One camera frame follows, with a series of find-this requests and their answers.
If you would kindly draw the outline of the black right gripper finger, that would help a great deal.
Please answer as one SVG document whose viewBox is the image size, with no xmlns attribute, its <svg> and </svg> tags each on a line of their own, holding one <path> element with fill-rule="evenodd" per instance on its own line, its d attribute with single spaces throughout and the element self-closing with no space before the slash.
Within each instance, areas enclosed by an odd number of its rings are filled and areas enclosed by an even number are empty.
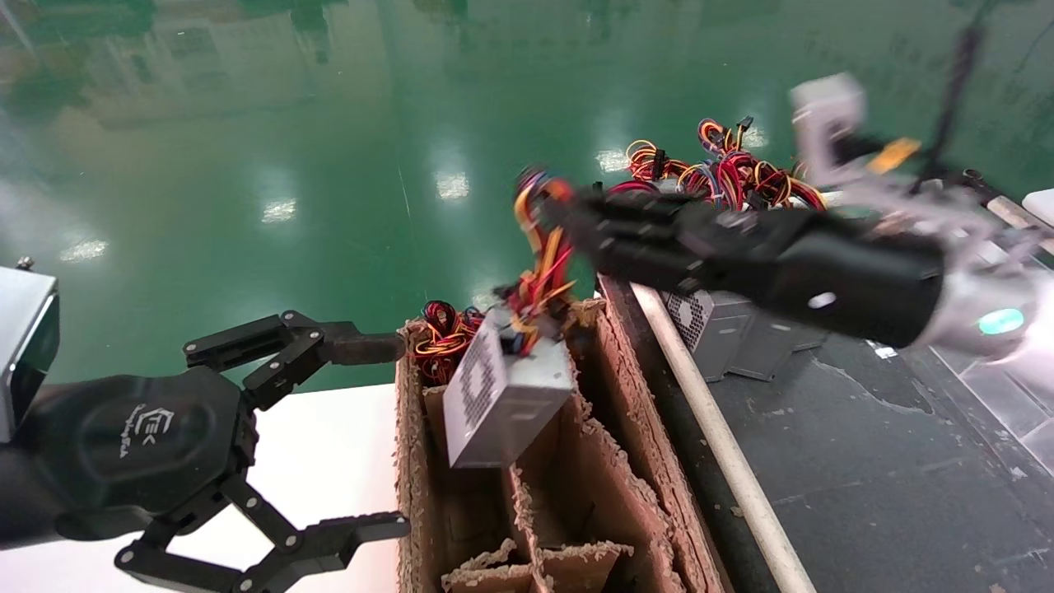
<svg viewBox="0 0 1054 593">
<path fill-rule="evenodd" d="M 650 190 L 587 187 L 575 196 L 575 239 L 674 240 L 696 196 Z"/>
<path fill-rule="evenodd" d="M 561 228 L 575 253 L 596 273 L 653 289 L 681 289 L 684 248 L 675 236 L 672 212 L 642 207 L 542 206 L 543 218 Z"/>
</svg>

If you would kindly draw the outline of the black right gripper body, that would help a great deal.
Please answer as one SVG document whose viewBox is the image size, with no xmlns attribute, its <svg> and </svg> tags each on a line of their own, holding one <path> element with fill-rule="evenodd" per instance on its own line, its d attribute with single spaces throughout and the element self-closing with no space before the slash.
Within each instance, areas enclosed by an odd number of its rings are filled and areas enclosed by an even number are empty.
<svg viewBox="0 0 1054 593">
<path fill-rule="evenodd" d="M 944 249 L 912 234 L 874 234 L 806 209 L 684 207 L 675 236 L 692 252 L 692 278 L 781 318 L 885 345 L 915 343 L 944 290 Z"/>
</svg>

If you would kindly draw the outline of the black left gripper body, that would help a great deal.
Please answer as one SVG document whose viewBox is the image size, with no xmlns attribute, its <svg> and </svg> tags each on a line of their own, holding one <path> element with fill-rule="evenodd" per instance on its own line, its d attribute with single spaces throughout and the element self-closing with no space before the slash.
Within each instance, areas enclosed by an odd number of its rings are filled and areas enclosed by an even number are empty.
<svg viewBox="0 0 1054 593">
<path fill-rule="evenodd" d="M 43 386 L 2 446 L 2 543 L 94 543 L 157 517 L 200 525 L 187 506 L 245 472 L 257 439 L 240 388 L 206 367 Z"/>
</svg>

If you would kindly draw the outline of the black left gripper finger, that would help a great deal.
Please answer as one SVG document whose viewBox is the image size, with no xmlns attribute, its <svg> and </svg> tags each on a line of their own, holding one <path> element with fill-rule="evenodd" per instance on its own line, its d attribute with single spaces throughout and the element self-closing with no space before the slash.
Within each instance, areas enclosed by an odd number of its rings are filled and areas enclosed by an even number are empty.
<svg viewBox="0 0 1054 593">
<path fill-rule="evenodd" d="M 406 342 L 398 333 L 364 334 L 350 320 L 319 322 L 285 311 L 189 341 L 182 352 L 189 368 L 217 372 L 261 361 L 243 378 L 242 397 L 250 409 L 268 410 L 323 367 L 396 362 Z"/>
<path fill-rule="evenodd" d="M 234 506 L 273 545 L 259 564 L 237 570 L 168 552 L 181 530 Z M 186 505 L 158 516 L 114 566 L 142 584 L 177 592 L 286 592 L 305 577 L 346 570 L 364 543 L 399 539 L 411 525 L 399 511 L 347 516 L 295 529 L 274 506 L 233 475 L 208 485 Z"/>
</svg>

